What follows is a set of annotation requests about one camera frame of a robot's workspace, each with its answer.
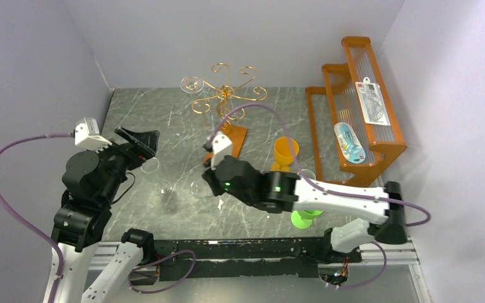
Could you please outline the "clear wine glass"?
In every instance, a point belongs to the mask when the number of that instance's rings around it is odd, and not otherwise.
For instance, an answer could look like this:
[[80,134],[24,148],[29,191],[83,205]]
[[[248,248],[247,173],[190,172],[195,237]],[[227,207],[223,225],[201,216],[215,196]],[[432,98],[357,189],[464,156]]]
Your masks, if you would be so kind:
[[157,157],[147,160],[141,167],[146,180],[153,186],[158,196],[168,196],[173,192],[173,184],[169,181],[168,169]]
[[210,185],[203,179],[195,180],[189,187],[191,195],[196,199],[205,199],[214,197]]
[[206,121],[212,107],[210,102],[216,98],[213,93],[215,86],[197,76],[187,76],[181,80],[180,88],[192,100],[193,117]]

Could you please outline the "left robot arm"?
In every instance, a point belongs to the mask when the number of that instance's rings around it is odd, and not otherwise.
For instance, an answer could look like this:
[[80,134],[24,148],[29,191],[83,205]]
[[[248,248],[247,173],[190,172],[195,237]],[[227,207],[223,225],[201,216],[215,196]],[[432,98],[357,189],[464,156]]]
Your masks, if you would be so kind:
[[118,144],[100,135],[95,126],[79,123],[73,132],[82,151],[66,163],[62,182],[66,189],[54,216],[49,281],[44,302],[81,302],[88,269],[105,226],[118,201],[116,193],[127,173],[156,156],[160,132],[134,132],[118,127],[125,139]]

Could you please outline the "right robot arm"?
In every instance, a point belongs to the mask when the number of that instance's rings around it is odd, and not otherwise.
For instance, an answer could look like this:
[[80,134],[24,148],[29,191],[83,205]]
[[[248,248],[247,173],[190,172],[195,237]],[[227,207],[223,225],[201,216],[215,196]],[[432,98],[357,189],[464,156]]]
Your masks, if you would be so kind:
[[331,262],[369,242],[407,242],[404,207],[396,182],[386,187],[341,186],[291,172],[260,172],[232,156],[207,167],[201,177],[214,196],[229,194],[268,213],[324,211],[353,216],[354,221],[333,228],[329,240],[321,246],[324,258]]

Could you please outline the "orange plastic goblet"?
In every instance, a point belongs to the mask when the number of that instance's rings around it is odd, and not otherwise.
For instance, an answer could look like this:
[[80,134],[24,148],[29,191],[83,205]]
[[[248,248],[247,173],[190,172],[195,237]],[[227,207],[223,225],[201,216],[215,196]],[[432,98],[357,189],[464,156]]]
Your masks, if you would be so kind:
[[270,170],[289,172],[298,153],[299,145],[296,140],[286,136],[278,138],[273,146],[273,163]]

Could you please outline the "green plastic goblet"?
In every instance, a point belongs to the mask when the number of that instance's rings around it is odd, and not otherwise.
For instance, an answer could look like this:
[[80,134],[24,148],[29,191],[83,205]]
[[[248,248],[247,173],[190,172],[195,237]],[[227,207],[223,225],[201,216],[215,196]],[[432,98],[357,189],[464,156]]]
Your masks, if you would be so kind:
[[320,210],[293,211],[290,220],[297,229],[305,230],[310,228],[313,220],[322,213]]

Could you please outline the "blue packaged item on shelf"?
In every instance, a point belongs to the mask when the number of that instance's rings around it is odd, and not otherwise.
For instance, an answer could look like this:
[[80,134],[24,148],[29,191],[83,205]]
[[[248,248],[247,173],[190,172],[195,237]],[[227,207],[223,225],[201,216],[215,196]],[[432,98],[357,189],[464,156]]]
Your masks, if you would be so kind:
[[334,132],[340,151],[346,161],[353,164],[363,163],[366,159],[366,152],[353,128],[347,123],[338,122],[334,125]]

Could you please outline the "orange wooden tiered shelf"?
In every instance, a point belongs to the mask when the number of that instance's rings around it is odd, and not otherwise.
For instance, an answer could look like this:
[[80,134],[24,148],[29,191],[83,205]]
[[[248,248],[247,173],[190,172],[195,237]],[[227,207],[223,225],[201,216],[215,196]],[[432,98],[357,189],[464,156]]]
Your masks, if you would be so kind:
[[[316,178],[319,181],[332,182],[323,175],[324,166],[316,130],[317,119],[313,110],[312,98],[315,95],[322,95],[326,97],[328,104],[330,116],[328,120],[332,124],[345,122],[350,125],[367,156],[362,163],[352,163],[342,154],[338,155],[339,170],[352,175],[349,179],[340,181],[340,184],[368,187],[406,151],[407,143],[371,46],[371,39],[362,36],[345,36],[341,44],[346,62],[322,65],[324,85],[308,86],[305,89]],[[389,122],[387,125],[370,124],[365,121],[357,92],[364,79],[379,85],[383,98],[383,116]]]

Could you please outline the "white packaged item on shelf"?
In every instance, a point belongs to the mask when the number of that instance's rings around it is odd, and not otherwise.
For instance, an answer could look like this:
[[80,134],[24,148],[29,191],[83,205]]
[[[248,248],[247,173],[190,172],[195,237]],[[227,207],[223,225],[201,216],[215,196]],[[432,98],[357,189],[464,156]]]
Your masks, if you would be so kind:
[[355,89],[364,122],[379,126],[391,126],[380,85],[372,82],[369,77],[364,77],[362,81],[355,82]]

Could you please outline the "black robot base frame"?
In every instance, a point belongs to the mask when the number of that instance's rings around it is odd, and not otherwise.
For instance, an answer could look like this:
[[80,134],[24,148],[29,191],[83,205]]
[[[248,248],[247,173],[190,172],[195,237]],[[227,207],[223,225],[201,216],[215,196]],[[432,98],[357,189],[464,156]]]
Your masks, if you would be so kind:
[[144,232],[124,234],[122,240],[138,242],[146,250],[139,261],[159,270],[161,282],[180,278],[296,275],[318,277],[321,264],[360,263],[361,250],[342,253],[332,249],[331,231],[320,237],[253,239],[158,240]]

